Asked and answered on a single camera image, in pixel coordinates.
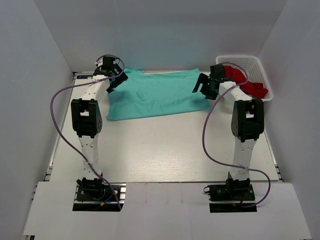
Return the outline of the teal t shirt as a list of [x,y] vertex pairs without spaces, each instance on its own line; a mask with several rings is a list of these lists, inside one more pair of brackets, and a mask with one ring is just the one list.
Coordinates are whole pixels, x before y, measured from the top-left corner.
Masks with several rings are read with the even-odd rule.
[[124,70],[128,79],[108,94],[108,121],[121,121],[206,111],[211,105],[193,89],[199,69],[170,73]]

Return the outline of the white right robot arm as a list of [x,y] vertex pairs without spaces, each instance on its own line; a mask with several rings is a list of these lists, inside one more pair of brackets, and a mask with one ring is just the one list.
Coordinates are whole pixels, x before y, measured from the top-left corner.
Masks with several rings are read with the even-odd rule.
[[246,94],[231,78],[221,73],[218,78],[200,73],[193,93],[200,91],[206,99],[224,100],[233,106],[231,132],[235,138],[233,163],[228,173],[226,195],[236,200],[250,184],[249,168],[254,146],[263,133],[264,102]]

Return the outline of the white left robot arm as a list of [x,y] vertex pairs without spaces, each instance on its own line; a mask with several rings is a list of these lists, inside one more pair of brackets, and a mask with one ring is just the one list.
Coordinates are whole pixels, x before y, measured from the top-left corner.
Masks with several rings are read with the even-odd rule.
[[98,138],[103,127],[99,102],[106,93],[128,79],[124,70],[116,63],[113,67],[99,64],[85,93],[71,101],[72,128],[76,132],[81,153],[84,155],[83,169],[87,178],[102,176],[99,165]]

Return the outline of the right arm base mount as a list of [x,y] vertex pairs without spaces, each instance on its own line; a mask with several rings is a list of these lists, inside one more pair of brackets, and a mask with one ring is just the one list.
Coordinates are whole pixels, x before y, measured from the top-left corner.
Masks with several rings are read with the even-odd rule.
[[210,213],[256,213],[253,186],[246,190],[229,193],[225,184],[207,185],[203,192],[209,196]]

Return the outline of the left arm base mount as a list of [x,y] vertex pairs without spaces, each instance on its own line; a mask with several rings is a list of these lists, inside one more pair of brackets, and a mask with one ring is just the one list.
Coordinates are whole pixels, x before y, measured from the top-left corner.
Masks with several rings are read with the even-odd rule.
[[74,212],[120,212],[125,203],[126,184],[108,185],[101,179],[78,179],[72,210]]

